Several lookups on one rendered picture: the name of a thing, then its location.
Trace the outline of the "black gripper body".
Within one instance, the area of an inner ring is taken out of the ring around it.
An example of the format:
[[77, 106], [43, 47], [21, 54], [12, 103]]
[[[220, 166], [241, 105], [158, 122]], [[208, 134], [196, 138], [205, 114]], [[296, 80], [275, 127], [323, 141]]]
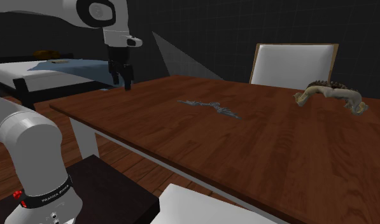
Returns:
[[121, 68], [126, 68], [126, 74], [132, 74], [132, 65], [128, 63], [129, 47], [107, 46], [108, 49], [108, 69], [110, 74], [120, 73]]

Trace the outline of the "flat grey skeleton figure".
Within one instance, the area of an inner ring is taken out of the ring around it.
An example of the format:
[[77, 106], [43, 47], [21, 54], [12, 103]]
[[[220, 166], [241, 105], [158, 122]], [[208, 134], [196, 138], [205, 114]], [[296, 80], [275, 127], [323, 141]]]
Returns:
[[230, 117], [241, 120], [241, 117], [238, 116], [237, 113], [231, 111], [229, 108], [221, 107], [219, 102], [205, 103], [205, 102], [201, 102], [201, 101], [181, 101], [181, 100], [179, 100], [178, 102], [183, 103], [183, 104], [187, 104], [187, 105], [191, 105], [191, 106], [210, 106], [210, 107], [214, 108], [216, 110], [216, 112], [219, 114], [230, 116]]

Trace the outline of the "dark robot stand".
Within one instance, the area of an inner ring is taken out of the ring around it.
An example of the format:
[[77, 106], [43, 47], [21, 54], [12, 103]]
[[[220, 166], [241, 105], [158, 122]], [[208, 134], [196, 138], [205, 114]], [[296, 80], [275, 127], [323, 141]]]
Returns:
[[14, 163], [23, 185], [0, 201], [0, 224], [150, 224], [159, 199], [99, 157]]

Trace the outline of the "bed with blue blanket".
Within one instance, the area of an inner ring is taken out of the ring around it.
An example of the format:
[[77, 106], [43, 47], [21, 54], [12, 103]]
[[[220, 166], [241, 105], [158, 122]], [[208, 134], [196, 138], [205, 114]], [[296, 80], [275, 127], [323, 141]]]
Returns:
[[37, 102], [81, 94], [103, 88], [124, 87], [121, 68], [119, 84], [113, 84], [108, 61], [75, 59], [72, 53], [39, 51], [32, 56], [0, 57], [0, 97], [6, 95], [34, 109]]

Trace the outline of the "wooden dining table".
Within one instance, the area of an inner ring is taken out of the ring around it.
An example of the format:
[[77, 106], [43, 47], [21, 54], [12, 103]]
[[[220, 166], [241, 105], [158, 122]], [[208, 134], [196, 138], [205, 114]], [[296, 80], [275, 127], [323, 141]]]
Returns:
[[[380, 99], [362, 115], [344, 102], [288, 88], [168, 76], [72, 95], [51, 107], [70, 117], [82, 154], [105, 136], [192, 181], [292, 224], [380, 224]], [[210, 106], [219, 102], [241, 120]]]

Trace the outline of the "beige spiky lizard figure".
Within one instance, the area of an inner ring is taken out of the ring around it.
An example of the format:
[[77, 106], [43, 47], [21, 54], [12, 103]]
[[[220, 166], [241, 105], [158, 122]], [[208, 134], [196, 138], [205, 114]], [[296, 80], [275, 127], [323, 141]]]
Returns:
[[303, 93], [293, 95], [296, 103], [302, 107], [307, 100], [314, 94], [322, 94], [324, 97], [345, 100], [344, 107], [351, 110], [353, 115], [362, 115], [368, 110], [369, 106], [362, 101], [362, 95], [359, 91], [348, 88], [342, 83], [333, 81], [314, 81], [308, 84]]

